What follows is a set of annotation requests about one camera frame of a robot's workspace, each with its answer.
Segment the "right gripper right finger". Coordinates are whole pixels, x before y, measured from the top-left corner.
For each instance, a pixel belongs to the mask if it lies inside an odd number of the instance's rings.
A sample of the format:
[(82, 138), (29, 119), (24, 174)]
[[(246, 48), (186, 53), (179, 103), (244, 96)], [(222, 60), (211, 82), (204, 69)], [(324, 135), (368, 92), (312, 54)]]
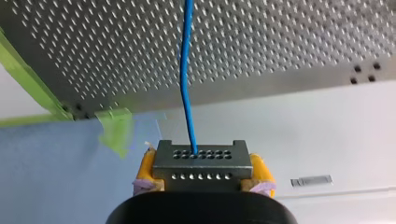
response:
[(276, 181), (264, 163), (264, 160), (256, 153), (251, 153), (249, 157), (253, 167), (252, 177), (241, 181), (241, 190), (274, 198)]

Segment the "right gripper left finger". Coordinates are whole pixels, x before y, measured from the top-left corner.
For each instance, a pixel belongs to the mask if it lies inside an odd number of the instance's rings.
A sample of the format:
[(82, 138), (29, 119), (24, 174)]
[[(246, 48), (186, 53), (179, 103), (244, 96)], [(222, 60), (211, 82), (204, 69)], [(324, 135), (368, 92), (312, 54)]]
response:
[(155, 157), (156, 150), (153, 147), (149, 147), (144, 154), (133, 182), (134, 196), (153, 191), (164, 191), (164, 181), (162, 179), (155, 179), (152, 174)]

